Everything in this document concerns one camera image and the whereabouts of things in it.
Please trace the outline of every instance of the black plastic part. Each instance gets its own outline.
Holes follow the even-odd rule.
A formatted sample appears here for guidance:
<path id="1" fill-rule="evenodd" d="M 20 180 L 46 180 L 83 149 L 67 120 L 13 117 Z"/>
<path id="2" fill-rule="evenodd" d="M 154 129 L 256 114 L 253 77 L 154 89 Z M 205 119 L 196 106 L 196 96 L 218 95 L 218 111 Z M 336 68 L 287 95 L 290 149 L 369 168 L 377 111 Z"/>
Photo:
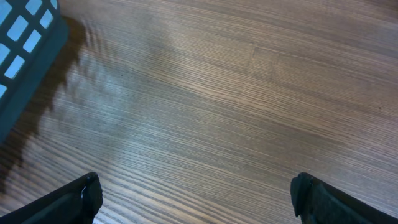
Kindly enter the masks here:
<path id="1" fill-rule="evenodd" d="M 92 224 L 103 203 L 100 180 L 89 173 L 0 218 L 0 223 Z"/>
<path id="2" fill-rule="evenodd" d="M 303 223 L 398 223 L 398 219 L 307 173 L 293 178 L 290 194 L 295 215 L 300 215 Z"/>

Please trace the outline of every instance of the dark teal basket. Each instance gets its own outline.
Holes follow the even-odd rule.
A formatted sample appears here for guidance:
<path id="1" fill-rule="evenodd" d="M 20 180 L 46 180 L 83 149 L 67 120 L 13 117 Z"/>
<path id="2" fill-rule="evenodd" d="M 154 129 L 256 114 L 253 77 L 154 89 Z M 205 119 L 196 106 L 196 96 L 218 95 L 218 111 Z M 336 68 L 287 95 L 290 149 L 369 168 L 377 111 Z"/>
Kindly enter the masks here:
<path id="1" fill-rule="evenodd" d="M 0 0 L 0 142 L 67 39 L 57 0 Z"/>

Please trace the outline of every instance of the wood grain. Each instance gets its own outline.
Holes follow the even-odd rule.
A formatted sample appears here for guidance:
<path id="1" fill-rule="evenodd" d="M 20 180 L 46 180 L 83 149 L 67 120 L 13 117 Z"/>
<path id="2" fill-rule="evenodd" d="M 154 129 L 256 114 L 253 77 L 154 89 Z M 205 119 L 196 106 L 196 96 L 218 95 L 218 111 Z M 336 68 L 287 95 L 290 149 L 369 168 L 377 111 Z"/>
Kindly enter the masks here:
<path id="1" fill-rule="evenodd" d="M 95 223 L 300 223 L 309 172 L 398 217 L 395 0 L 60 1 L 0 215 L 95 171 Z"/>

